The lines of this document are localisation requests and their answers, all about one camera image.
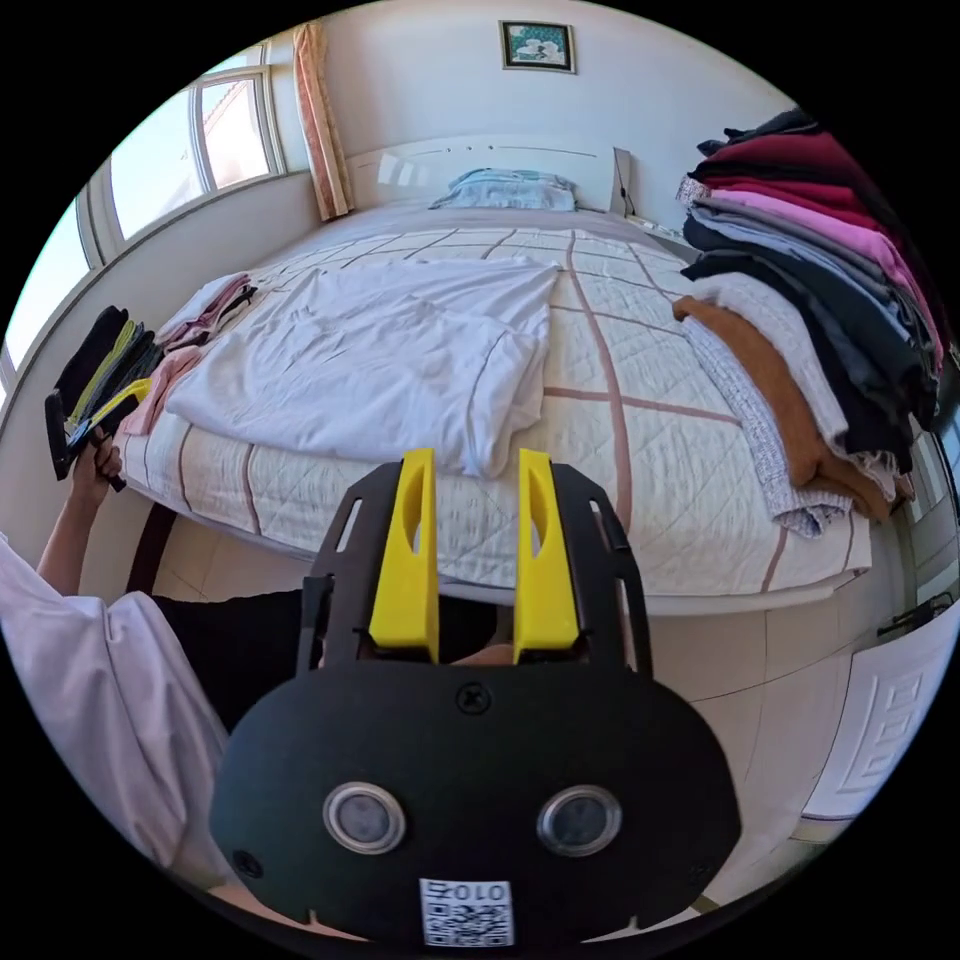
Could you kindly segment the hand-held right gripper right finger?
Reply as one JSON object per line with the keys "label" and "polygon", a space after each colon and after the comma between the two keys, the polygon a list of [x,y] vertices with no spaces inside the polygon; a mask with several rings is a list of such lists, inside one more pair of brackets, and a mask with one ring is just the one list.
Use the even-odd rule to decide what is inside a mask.
{"label": "hand-held right gripper right finger", "polygon": [[518,545],[513,661],[565,657],[580,635],[552,462],[523,448],[518,460]]}

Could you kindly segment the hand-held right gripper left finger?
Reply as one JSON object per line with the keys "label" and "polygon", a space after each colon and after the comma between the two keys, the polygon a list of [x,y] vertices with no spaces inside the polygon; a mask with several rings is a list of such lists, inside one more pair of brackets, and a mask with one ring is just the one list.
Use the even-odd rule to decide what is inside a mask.
{"label": "hand-held right gripper left finger", "polygon": [[435,458],[405,454],[387,529],[368,632],[388,655],[440,659]]}

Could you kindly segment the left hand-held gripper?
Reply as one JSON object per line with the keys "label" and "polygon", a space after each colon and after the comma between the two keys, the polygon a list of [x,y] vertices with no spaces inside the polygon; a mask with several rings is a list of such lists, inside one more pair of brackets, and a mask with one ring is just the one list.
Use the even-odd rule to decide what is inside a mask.
{"label": "left hand-held gripper", "polygon": [[77,457],[83,450],[101,438],[115,436],[119,425],[148,396],[152,379],[141,378],[131,382],[108,401],[80,421],[71,431],[66,431],[64,451],[64,478],[67,478]]}

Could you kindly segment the person's left hand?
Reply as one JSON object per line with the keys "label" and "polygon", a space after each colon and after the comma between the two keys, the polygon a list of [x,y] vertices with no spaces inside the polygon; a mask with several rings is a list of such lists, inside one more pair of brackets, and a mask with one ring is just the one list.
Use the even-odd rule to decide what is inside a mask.
{"label": "person's left hand", "polygon": [[122,458],[113,437],[103,435],[88,444],[75,461],[71,498],[99,505],[122,472]]}

